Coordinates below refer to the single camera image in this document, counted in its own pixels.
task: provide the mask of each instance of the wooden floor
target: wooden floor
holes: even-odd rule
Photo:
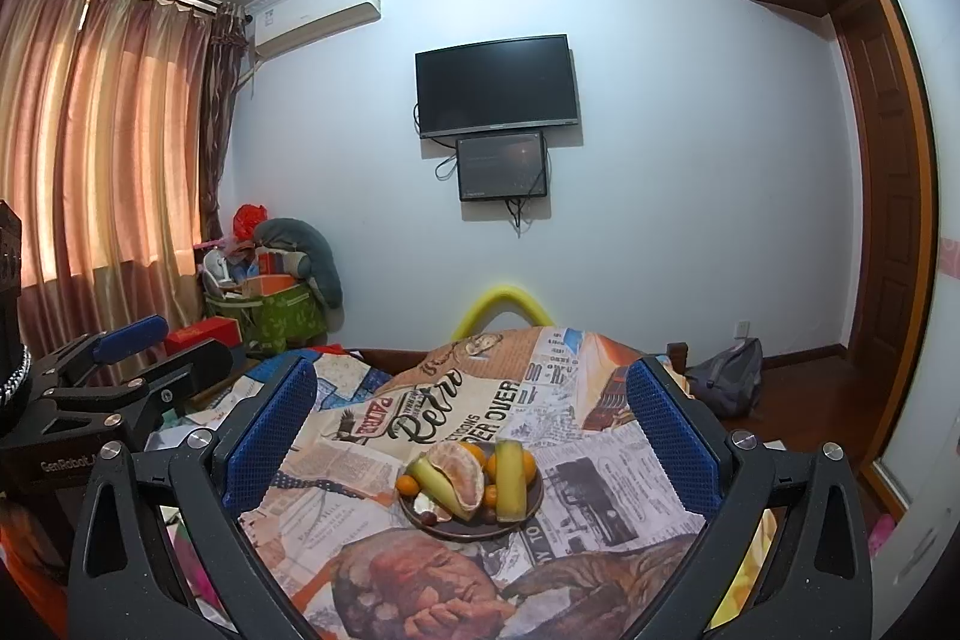
[[[795,363],[765,370],[757,408],[749,417],[725,420],[724,426],[748,429],[768,442],[782,440],[791,451],[809,453],[824,442],[838,442],[856,472],[888,393],[838,356]],[[858,485],[870,530],[882,510],[862,480]]]

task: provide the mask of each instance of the television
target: television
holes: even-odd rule
[[[576,124],[565,34],[416,54],[421,138]]]
[[[511,131],[459,138],[457,176],[461,201],[546,196],[544,132]]]

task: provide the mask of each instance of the yellow curved tube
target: yellow curved tube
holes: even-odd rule
[[[464,339],[471,336],[486,311],[494,304],[504,301],[511,302],[520,308],[533,326],[554,325],[553,319],[546,314],[546,310],[525,290],[520,290],[517,286],[494,286],[473,302],[463,320],[460,321],[460,325],[453,330],[451,339]]]

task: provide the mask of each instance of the silver bolt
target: silver bolt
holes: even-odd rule
[[[115,439],[112,439],[107,444],[104,444],[104,447],[100,449],[100,458],[116,458],[120,455],[120,451],[123,450],[123,445],[117,442]]]
[[[835,442],[824,442],[824,456],[831,461],[840,461],[843,458],[843,448]]]
[[[195,451],[203,450],[213,439],[213,432],[210,429],[197,429],[196,432],[190,432],[186,435],[186,444]]]
[[[741,451],[752,451],[757,447],[757,435],[748,432],[747,429],[737,429],[730,435],[730,439]]]

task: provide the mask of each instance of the frosted glass panel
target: frosted glass panel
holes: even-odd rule
[[[897,1],[928,93],[940,178],[940,234],[960,239],[960,0]],[[920,493],[960,411],[957,323],[960,280],[938,273],[913,386],[882,456],[909,498]]]

